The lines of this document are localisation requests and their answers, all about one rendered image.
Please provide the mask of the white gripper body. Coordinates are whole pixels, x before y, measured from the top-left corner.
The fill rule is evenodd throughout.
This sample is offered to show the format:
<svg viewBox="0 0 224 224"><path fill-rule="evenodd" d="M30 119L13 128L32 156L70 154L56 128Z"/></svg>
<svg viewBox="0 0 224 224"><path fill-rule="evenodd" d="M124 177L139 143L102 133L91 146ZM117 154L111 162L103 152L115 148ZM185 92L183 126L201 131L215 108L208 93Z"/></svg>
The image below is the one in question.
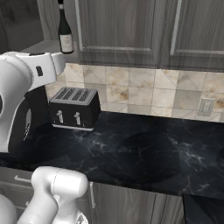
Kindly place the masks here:
<svg viewBox="0 0 224 224"><path fill-rule="evenodd" d="M66 67L66 62L64 54L62 52L52 53L51 57L52 57L51 76L56 77L64 71Z"/></svg>

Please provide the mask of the dark green wine bottle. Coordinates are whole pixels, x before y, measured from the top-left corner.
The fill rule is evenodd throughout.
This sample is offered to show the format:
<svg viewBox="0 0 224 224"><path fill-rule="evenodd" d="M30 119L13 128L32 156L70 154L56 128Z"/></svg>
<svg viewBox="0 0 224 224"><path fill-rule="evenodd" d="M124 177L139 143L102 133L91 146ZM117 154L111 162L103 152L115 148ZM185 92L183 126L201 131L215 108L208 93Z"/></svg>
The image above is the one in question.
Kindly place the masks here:
<svg viewBox="0 0 224 224"><path fill-rule="evenodd" d="M71 28L67 22L66 14L64 10L64 0L58 0L59 4L59 45L60 50L64 54L69 54L74 51L74 42Z"/></svg>

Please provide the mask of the grey wood tall cabinet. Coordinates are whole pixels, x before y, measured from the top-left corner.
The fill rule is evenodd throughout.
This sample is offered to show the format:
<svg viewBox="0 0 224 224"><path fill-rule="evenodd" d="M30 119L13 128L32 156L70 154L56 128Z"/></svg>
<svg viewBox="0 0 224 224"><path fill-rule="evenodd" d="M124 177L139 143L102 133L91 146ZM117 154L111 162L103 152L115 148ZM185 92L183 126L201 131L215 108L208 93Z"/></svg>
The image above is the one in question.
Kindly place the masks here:
<svg viewBox="0 0 224 224"><path fill-rule="evenodd" d="M44 40L58 40L60 10L58 0L37 0L38 12L44 34ZM66 20L71 28L73 40L78 40L77 21L74 0L64 0Z"/></svg>

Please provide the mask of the grey wood base cabinet door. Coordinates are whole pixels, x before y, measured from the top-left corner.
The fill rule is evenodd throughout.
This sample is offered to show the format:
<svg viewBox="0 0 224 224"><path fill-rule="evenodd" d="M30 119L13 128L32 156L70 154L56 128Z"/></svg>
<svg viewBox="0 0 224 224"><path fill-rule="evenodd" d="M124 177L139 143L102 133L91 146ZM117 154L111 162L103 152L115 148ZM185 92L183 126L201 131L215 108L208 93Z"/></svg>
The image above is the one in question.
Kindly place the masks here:
<svg viewBox="0 0 224 224"><path fill-rule="evenodd" d="M156 194L127 187L94 183L92 224L151 224Z"/></svg>
<svg viewBox="0 0 224 224"><path fill-rule="evenodd" d="M153 201L150 224L185 224L182 198L157 193Z"/></svg>

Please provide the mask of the black four-slot toaster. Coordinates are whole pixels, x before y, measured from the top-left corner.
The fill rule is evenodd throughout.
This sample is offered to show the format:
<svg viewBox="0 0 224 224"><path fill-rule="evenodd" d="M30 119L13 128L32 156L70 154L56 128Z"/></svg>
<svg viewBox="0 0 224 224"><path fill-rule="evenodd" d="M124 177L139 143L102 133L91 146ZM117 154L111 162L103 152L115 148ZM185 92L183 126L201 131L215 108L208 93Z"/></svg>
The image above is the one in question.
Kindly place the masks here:
<svg viewBox="0 0 224 224"><path fill-rule="evenodd" d="M49 109L54 127L92 131L101 113L98 91L62 87L49 101Z"/></svg>

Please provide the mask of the grey wood drawer front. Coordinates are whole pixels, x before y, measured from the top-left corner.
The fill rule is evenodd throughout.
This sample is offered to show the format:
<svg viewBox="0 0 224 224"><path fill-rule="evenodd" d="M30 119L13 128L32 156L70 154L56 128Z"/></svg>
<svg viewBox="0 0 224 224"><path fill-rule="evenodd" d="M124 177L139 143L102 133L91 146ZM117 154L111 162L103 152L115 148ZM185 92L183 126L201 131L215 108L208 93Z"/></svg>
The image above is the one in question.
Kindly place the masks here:
<svg viewBox="0 0 224 224"><path fill-rule="evenodd" d="M25 202L32 199L33 190L22 186L0 185L0 193L13 203L17 210L17 217L20 218L26 209Z"/></svg>
<svg viewBox="0 0 224 224"><path fill-rule="evenodd" d="M14 179L14 177L18 175L20 178L23 179L31 179L32 172L31 171L23 171L18 169L12 169L7 167L0 166L0 182L21 185L21 186L31 186L32 184L19 182Z"/></svg>

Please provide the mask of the black dishwasher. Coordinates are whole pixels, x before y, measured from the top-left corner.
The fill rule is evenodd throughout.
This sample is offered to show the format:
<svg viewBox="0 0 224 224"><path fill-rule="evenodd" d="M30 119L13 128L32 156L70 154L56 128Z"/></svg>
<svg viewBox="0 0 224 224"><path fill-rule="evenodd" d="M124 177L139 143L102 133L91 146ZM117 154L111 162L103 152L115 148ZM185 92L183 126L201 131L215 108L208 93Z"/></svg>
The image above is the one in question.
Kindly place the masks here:
<svg viewBox="0 0 224 224"><path fill-rule="evenodd" d="M224 224L224 199L184 194L185 224Z"/></svg>

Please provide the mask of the grey wood wall cabinet door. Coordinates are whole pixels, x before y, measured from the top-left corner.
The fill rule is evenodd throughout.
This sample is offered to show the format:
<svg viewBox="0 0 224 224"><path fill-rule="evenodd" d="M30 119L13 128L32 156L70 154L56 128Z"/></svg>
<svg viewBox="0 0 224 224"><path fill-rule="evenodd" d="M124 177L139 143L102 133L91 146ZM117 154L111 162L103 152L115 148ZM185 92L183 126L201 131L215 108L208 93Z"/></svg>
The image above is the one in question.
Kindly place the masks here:
<svg viewBox="0 0 224 224"><path fill-rule="evenodd" d="M79 0L86 65L157 67L167 0Z"/></svg>
<svg viewBox="0 0 224 224"><path fill-rule="evenodd" d="M182 0L171 56L177 4L168 0L162 68L224 73L224 0Z"/></svg>

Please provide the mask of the white wall outlet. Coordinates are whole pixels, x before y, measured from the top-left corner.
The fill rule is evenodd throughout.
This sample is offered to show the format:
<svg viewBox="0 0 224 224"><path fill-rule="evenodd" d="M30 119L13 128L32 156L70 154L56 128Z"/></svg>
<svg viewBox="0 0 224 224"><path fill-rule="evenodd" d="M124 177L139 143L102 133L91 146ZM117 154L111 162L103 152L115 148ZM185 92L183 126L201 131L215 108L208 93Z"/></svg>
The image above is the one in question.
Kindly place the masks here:
<svg viewBox="0 0 224 224"><path fill-rule="evenodd" d="M202 98L199 103L199 116L210 116L214 108L215 99Z"/></svg>

